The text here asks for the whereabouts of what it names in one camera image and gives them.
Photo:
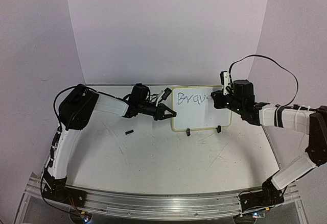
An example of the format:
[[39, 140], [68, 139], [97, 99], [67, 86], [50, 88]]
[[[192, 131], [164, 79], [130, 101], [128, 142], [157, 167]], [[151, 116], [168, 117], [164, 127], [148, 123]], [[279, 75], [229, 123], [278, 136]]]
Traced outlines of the yellow framed small whiteboard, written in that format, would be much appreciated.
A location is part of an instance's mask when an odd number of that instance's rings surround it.
[[172, 129], [186, 130], [214, 129], [231, 124], [231, 111], [216, 109], [211, 93], [222, 86], [179, 86], [172, 89], [172, 110], [177, 115], [172, 119]]

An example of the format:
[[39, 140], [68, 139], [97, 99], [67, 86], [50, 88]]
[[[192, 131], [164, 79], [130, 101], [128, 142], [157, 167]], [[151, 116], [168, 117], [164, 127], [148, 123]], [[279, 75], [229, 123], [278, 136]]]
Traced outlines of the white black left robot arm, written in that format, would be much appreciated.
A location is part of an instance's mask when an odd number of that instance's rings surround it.
[[86, 192], [66, 186], [69, 159], [79, 135], [89, 123], [93, 111], [106, 112], [133, 118], [138, 114], [149, 115], [155, 121], [176, 117], [177, 113], [163, 104], [172, 90], [166, 88], [161, 94], [152, 94], [150, 88], [135, 84], [130, 94], [123, 98], [97, 91], [79, 84], [66, 89], [69, 94], [59, 106], [54, 106], [58, 128], [50, 147], [50, 156], [45, 165], [41, 185], [44, 199], [83, 207]]

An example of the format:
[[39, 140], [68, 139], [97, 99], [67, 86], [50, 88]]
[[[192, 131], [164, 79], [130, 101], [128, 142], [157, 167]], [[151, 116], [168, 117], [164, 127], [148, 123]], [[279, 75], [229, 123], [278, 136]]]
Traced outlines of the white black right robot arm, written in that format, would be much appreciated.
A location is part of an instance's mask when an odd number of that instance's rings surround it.
[[242, 212], [282, 204], [290, 184], [326, 164], [326, 106], [256, 102], [253, 84], [248, 80], [236, 80], [212, 92], [211, 97], [216, 109], [228, 109], [250, 125], [301, 133], [309, 140], [305, 151], [265, 180], [260, 191], [239, 194]]

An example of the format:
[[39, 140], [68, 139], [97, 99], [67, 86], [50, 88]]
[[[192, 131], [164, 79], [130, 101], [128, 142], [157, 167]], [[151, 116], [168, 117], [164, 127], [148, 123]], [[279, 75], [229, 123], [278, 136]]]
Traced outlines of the black whiteboard stand clip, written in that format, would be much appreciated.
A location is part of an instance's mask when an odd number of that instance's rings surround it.
[[187, 135], [187, 136], [190, 136], [190, 135], [191, 135], [191, 130], [190, 130], [190, 128], [187, 128], [187, 130], [186, 130], [186, 135]]
[[221, 133], [221, 131], [222, 131], [221, 126], [217, 126], [216, 131], [217, 131], [218, 134]]

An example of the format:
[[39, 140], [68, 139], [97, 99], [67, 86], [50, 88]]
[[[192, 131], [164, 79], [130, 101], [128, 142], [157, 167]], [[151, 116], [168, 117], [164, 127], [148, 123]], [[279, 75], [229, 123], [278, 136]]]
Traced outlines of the right green circuit board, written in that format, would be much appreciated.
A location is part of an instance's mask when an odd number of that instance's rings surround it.
[[263, 209], [257, 209], [251, 212], [251, 216], [254, 219], [265, 218], [266, 214], [271, 210], [269, 207], [265, 207]]

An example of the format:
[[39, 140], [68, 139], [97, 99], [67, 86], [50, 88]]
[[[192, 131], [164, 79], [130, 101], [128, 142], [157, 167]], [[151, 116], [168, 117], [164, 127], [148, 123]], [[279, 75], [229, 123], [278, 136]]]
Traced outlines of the green circuit board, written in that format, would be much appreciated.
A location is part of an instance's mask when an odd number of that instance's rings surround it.
[[92, 214], [84, 211], [70, 210], [69, 217], [73, 223], [90, 223]]
[[263, 209], [257, 209], [251, 212], [251, 216], [254, 219], [265, 218], [266, 214], [271, 210], [269, 207], [265, 207]]

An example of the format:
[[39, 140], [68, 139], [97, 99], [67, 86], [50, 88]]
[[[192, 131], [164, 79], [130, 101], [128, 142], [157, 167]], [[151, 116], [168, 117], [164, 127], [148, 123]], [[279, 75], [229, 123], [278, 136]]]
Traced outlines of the left green circuit board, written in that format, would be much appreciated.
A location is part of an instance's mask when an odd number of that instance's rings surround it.
[[90, 223], [92, 214], [84, 211], [70, 210], [69, 217], [73, 223]]

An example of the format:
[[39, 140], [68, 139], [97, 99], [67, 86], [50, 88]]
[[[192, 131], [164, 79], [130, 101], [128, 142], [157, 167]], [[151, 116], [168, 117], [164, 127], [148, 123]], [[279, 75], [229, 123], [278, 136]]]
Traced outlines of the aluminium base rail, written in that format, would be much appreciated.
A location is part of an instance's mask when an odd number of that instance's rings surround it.
[[58, 203], [44, 199], [41, 195], [39, 179], [28, 181], [26, 193], [41, 198], [44, 203], [55, 207], [70, 207], [73, 210], [102, 214], [112, 217], [142, 220], [197, 220], [215, 219], [235, 215], [244, 215], [265, 207], [276, 208], [300, 199], [295, 184], [281, 192], [276, 200], [264, 202], [258, 188], [239, 192], [215, 192], [182, 195], [128, 194], [110, 191], [92, 190], [68, 186], [86, 192], [83, 207]]

